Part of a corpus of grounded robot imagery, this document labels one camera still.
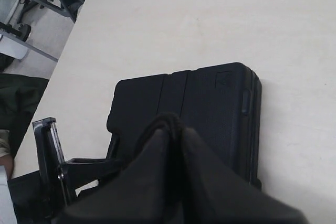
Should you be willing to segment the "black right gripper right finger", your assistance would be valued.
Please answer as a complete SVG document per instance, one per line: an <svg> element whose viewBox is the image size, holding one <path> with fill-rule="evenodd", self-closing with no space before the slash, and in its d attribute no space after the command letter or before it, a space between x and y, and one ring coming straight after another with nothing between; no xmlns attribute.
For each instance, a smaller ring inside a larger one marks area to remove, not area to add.
<svg viewBox="0 0 336 224"><path fill-rule="evenodd" d="M186 223L307 223L304 214L232 172L192 128L181 139Z"/></svg>

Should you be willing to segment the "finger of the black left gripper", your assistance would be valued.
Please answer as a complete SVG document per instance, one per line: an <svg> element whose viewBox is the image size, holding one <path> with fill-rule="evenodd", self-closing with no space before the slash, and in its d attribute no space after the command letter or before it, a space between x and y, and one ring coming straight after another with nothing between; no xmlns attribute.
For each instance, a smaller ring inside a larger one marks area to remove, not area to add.
<svg viewBox="0 0 336 224"><path fill-rule="evenodd" d="M49 117L32 123L40 175L40 198L45 218L56 217L76 199L76 191L67 182L63 170L65 157L61 148L56 119Z"/></svg>
<svg viewBox="0 0 336 224"><path fill-rule="evenodd" d="M124 162L116 158L73 158L59 165L60 179L68 190L75 190L94 180L117 173Z"/></svg>

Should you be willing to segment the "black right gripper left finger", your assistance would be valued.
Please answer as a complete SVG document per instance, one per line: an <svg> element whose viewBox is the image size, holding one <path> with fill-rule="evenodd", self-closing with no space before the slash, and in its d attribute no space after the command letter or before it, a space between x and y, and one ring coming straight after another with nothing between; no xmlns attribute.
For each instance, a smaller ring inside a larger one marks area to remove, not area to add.
<svg viewBox="0 0 336 224"><path fill-rule="evenodd" d="M169 132L157 129L142 152L105 186L67 207L57 223L183 223L170 175Z"/></svg>

